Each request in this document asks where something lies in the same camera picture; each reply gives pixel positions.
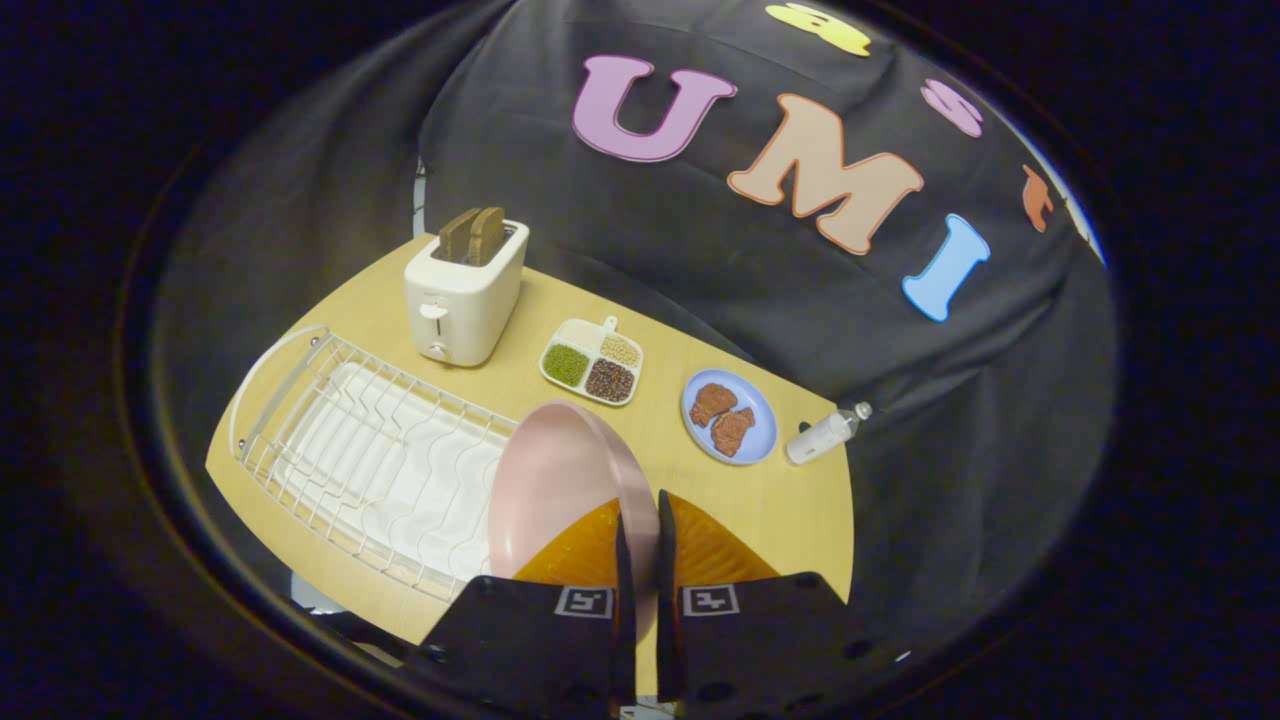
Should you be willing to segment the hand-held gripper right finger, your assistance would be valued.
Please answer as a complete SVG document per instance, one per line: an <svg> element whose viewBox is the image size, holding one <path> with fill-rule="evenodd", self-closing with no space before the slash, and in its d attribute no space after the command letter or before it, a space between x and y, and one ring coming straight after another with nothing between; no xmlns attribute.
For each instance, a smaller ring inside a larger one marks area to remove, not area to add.
<svg viewBox="0 0 1280 720"><path fill-rule="evenodd" d="M908 666L909 642L815 571L781 575L662 492L655 662L678 717L851 717Z"/></svg>

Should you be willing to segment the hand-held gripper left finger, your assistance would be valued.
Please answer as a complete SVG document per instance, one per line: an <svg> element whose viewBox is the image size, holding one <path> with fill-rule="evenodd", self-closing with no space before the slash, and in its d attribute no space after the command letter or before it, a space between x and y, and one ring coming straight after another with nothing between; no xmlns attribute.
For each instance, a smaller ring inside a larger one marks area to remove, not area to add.
<svg viewBox="0 0 1280 720"><path fill-rule="evenodd" d="M419 647L419 678L498 714L617 714L635 700L630 552L612 500L513 578L475 577Z"/></svg>

